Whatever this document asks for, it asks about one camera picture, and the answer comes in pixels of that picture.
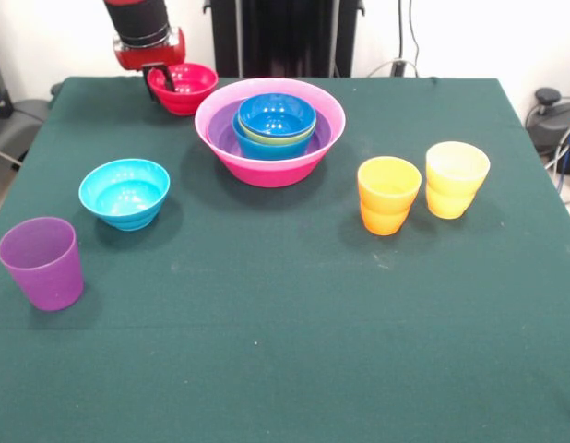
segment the red bowl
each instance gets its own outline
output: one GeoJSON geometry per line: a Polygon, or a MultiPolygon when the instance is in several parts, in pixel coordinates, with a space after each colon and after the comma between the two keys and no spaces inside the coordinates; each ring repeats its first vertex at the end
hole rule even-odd
{"type": "Polygon", "coordinates": [[[149,71],[148,84],[162,105],[174,115],[193,115],[220,81],[213,69],[195,63],[168,66],[168,70],[175,92],[166,89],[166,78],[159,69],[149,71]]]}

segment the cup rim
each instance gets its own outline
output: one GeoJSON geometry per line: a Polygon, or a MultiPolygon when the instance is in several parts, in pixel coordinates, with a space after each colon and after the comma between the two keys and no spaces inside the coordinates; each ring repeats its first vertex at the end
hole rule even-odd
{"type": "Polygon", "coordinates": [[[372,157],[371,159],[367,159],[363,163],[361,163],[361,166],[359,166],[359,170],[357,171],[357,180],[361,183],[361,185],[365,189],[367,189],[369,192],[371,192],[373,194],[376,194],[377,196],[386,197],[386,198],[405,198],[405,197],[408,197],[409,195],[413,194],[415,191],[418,192],[418,190],[421,188],[422,174],[419,171],[419,169],[416,166],[414,166],[414,164],[409,162],[408,160],[401,159],[401,158],[395,157],[393,155],[380,155],[378,157],[372,157]],[[403,192],[401,194],[400,193],[389,194],[387,192],[381,192],[381,191],[377,191],[377,190],[373,189],[371,186],[369,186],[367,184],[366,180],[364,180],[362,178],[362,170],[363,170],[363,168],[365,168],[367,166],[368,163],[375,162],[375,161],[379,162],[381,160],[401,162],[401,163],[408,165],[410,167],[410,169],[415,171],[416,174],[418,175],[418,184],[413,189],[406,191],[406,192],[403,192]]]}
{"type": "Polygon", "coordinates": [[[10,228],[8,231],[6,231],[6,233],[2,236],[2,238],[0,239],[0,262],[4,265],[5,268],[15,269],[18,271],[34,271],[34,270],[44,269],[44,268],[47,268],[49,266],[52,266],[53,264],[57,263],[58,261],[63,260],[64,257],[67,256],[69,254],[69,252],[74,248],[76,243],[77,243],[76,229],[74,229],[74,226],[69,221],[61,219],[59,217],[34,217],[32,219],[27,219],[25,221],[22,221],[21,223],[16,224],[12,228],[10,228]],[[62,255],[60,255],[55,260],[52,260],[48,263],[44,263],[40,266],[36,266],[33,268],[21,268],[21,267],[12,266],[12,265],[6,263],[6,261],[2,257],[2,245],[3,245],[4,241],[6,240],[6,238],[9,235],[11,235],[15,230],[19,229],[20,227],[22,227],[26,224],[30,224],[30,223],[34,223],[34,222],[40,222],[40,221],[46,221],[46,220],[60,222],[63,225],[65,225],[65,227],[68,228],[72,232],[72,240],[70,242],[70,246],[65,250],[65,252],[62,253],[62,255]]]}
{"type": "Polygon", "coordinates": [[[490,166],[491,166],[490,158],[488,158],[488,155],[483,150],[481,150],[477,146],[474,146],[470,143],[466,143],[464,141],[455,141],[455,140],[440,141],[440,142],[432,145],[426,151],[426,164],[427,164],[427,166],[430,166],[431,168],[433,168],[433,170],[436,173],[442,175],[443,177],[449,178],[451,180],[459,181],[459,182],[469,182],[472,180],[479,180],[479,179],[485,177],[486,175],[488,175],[488,172],[490,172],[490,166]],[[460,145],[463,148],[467,148],[468,150],[475,152],[477,155],[480,156],[480,158],[484,159],[485,167],[483,168],[483,170],[479,174],[470,175],[468,177],[464,177],[463,175],[452,175],[452,174],[447,174],[445,172],[442,172],[441,168],[438,167],[438,162],[434,161],[433,156],[434,156],[434,152],[436,150],[440,149],[441,147],[443,147],[445,145],[460,145]]]}
{"type": "Polygon", "coordinates": [[[108,218],[108,219],[117,219],[117,218],[121,218],[121,217],[128,217],[128,216],[136,215],[136,214],[139,214],[139,213],[141,213],[141,212],[143,212],[143,211],[145,211],[145,210],[150,210],[151,208],[155,207],[156,205],[158,205],[161,201],[163,201],[163,200],[166,198],[166,196],[167,196],[168,191],[170,190],[170,188],[171,188],[171,177],[170,177],[170,175],[168,174],[168,171],[166,171],[166,169],[165,169],[162,165],[160,165],[160,164],[158,164],[158,163],[156,163],[156,162],[153,162],[152,160],[146,160],[146,159],[137,159],[137,158],[135,158],[135,159],[117,159],[117,160],[113,160],[112,162],[103,163],[102,165],[97,166],[97,167],[94,168],[92,171],[90,171],[88,174],[86,174],[86,176],[82,179],[82,182],[80,182],[80,186],[78,187],[78,198],[79,198],[79,200],[80,200],[80,203],[82,203],[82,206],[84,206],[84,208],[86,208],[87,210],[89,210],[90,212],[92,212],[94,215],[96,215],[96,216],[98,216],[98,217],[106,217],[106,218],[108,218]],[[85,182],[89,179],[89,177],[90,177],[91,175],[93,175],[94,173],[96,173],[97,171],[99,171],[99,169],[104,168],[105,166],[109,166],[109,165],[114,164],[114,163],[130,162],[130,161],[138,161],[138,162],[150,163],[150,164],[153,164],[153,165],[155,165],[155,166],[158,166],[159,168],[162,169],[162,171],[163,171],[164,174],[166,175],[166,179],[167,179],[167,181],[168,181],[168,185],[166,185],[166,187],[162,190],[162,193],[161,193],[160,197],[159,197],[156,201],[154,201],[153,203],[151,203],[147,208],[144,208],[144,209],[142,209],[142,210],[136,210],[135,212],[131,212],[131,213],[129,213],[129,214],[123,214],[123,215],[107,214],[107,213],[105,213],[105,212],[100,212],[100,211],[98,211],[98,210],[96,210],[96,209],[93,209],[93,208],[91,208],[89,205],[87,205],[86,201],[84,201],[84,198],[82,198],[82,187],[84,186],[85,182]]]}

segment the cyan bowl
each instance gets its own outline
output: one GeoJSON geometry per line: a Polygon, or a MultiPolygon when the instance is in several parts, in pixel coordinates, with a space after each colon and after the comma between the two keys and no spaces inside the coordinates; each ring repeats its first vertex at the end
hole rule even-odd
{"type": "Polygon", "coordinates": [[[82,205],[105,223],[121,230],[148,226],[168,195],[171,178],[155,162],[121,159],[90,172],[78,190],[82,205]]]}

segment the stacked bowls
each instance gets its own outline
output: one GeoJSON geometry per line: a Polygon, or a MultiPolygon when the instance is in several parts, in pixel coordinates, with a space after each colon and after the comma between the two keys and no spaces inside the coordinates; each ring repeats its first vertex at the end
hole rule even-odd
{"type": "Polygon", "coordinates": [[[290,94],[259,94],[244,100],[232,127],[244,157],[286,160],[303,155],[315,131],[311,104],[290,94]]]}
{"type": "Polygon", "coordinates": [[[340,138],[345,123],[342,106],[334,97],[317,86],[291,78],[251,78],[232,83],[211,93],[195,115],[197,134],[232,174],[249,185],[260,187],[289,186],[307,177],[340,138]],[[266,155],[267,149],[279,146],[254,141],[239,121],[241,105],[263,94],[290,95],[314,109],[314,128],[306,138],[298,140],[306,143],[304,150],[298,151],[299,155],[281,160],[250,157],[251,147],[257,147],[266,155]]]}

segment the plastic bowl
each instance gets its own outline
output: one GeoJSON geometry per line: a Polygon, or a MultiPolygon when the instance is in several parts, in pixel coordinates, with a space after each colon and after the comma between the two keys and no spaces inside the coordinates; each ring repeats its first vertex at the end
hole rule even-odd
{"type": "Polygon", "coordinates": [[[314,123],[301,134],[293,137],[266,137],[261,136],[255,132],[252,132],[248,129],[243,123],[242,120],[238,118],[238,123],[240,128],[242,129],[243,133],[250,138],[251,140],[255,141],[256,143],[261,143],[263,145],[272,145],[272,146],[280,146],[280,145],[290,145],[291,143],[297,143],[298,141],[302,141],[312,135],[315,129],[315,121],[314,123]]]}
{"type": "MultiPolygon", "coordinates": [[[[233,117],[238,112],[242,101],[233,102],[221,108],[213,115],[208,126],[207,138],[210,143],[219,146],[221,150],[238,157],[243,157],[240,143],[232,127],[233,117]]],[[[316,113],[315,131],[305,148],[303,155],[322,149],[330,141],[330,126],[326,118],[316,113]]]]}
{"type": "Polygon", "coordinates": [[[238,110],[244,129],[269,137],[299,136],[315,124],[315,109],[289,94],[259,94],[238,110]]]}
{"type": "Polygon", "coordinates": [[[105,223],[121,230],[148,226],[160,211],[171,178],[155,162],[121,159],[90,172],[78,190],[84,207],[105,223]]]}
{"type": "Polygon", "coordinates": [[[334,97],[317,86],[292,78],[251,78],[232,83],[216,90],[203,100],[195,115],[197,134],[232,174],[249,185],[260,187],[289,186],[307,177],[340,138],[345,122],[342,106],[334,97]],[[209,123],[222,108],[253,95],[275,91],[295,95],[310,103],[326,119],[330,131],[329,141],[321,144],[316,150],[311,149],[312,141],[310,141],[303,156],[277,161],[246,159],[237,152],[229,151],[225,146],[222,149],[216,142],[210,141],[211,138],[208,138],[209,123]]]}
{"type": "Polygon", "coordinates": [[[238,138],[238,143],[240,143],[243,156],[248,159],[273,161],[293,159],[303,155],[307,145],[310,144],[309,136],[289,145],[273,146],[256,143],[248,138],[244,133],[243,128],[240,126],[237,114],[232,119],[232,129],[236,134],[236,138],[238,138]]]}
{"type": "Polygon", "coordinates": [[[168,69],[175,92],[166,89],[166,78],[159,69],[149,71],[148,84],[160,103],[174,115],[193,115],[220,81],[213,69],[195,63],[168,66],[168,69]]]}

